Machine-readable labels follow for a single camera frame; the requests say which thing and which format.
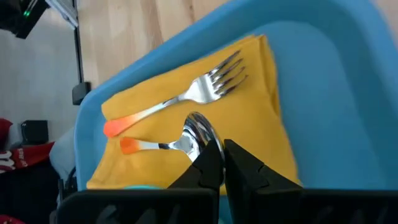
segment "spoon handle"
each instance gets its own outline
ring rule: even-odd
[[[123,137],[120,139],[120,148],[125,155],[146,149],[162,149],[160,145],[160,143],[145,142],[129,137]]]

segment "silver fork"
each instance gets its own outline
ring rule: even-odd
[[[223,82],[221,81],[223,77],[225,77],[229,72],[234,70],[242,62],[242,59],[239,59],[230,67],[226,68],[224,71],[221,71],[221,69],[229,64],[230,61],[232,61],[232,59],[234,59],[239,54],[239,52],[240,51],[235,52],[209,72],[194,79],[186,92],[181,93],[176,97],[173,97],[169,100],[166,100],[165,102],[159,103],[158,105],[155,105],[136,114],[107,121],[104,126],[104,134],[107,137],[117,136],[141,119],[146,118],[147,116],[159,110],[162,110],[170,105],[176,104],[183,100],[192,100],[199,104],[206,104],[219,100],[223,96],[233,91],[248,77],[247,75],[245,75],[244,78],[240,80],[237,84],[227,89],[225,88],[225,85],[234,80],[244,70],[245,67],[241,67],[241,69],[235,76],[228,78]]]

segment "spoon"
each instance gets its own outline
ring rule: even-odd
[[[220,139],[210,122],[200,113],[190,113],[184,123],[179,140],[170,143],[145,142],[134,138],[123,137],[120,146],[124,154],[132,154],[147,149],[176,149],[183,151],[193,162],[205,150],[209,141],[215,140],[224,160]]]

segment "yellow napkin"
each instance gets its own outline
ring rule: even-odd
[[[224,98],[207,105],[184,101],[150,115],[116,138],[110,138],[88,189],[120,189],[130,185],[168,187],[191,164],[181,151],[146,150],[124,155],[120,138],[171,142],[182,133],[192,111],[205,115],[219,137],[232,139],[270,168],[299,183],[294,157],[280,119],[277,77],[272,52],[264,36],[249,36],[208,57],[183,65],[122,91],[102,105],[107,120],[137,113],[185,91],[192,80],[241,50],[235,61],[248,78]],[[221,194],[226,194],[225,187]]]

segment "blue tray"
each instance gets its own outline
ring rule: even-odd
[[[86,96],[75,130],[79,190],[105,148],[104,101],[248,34],[267,35],[274,51],[283,122],[304,186],[398,189],[398,54],[373,5],[242,0],[221,6]]]

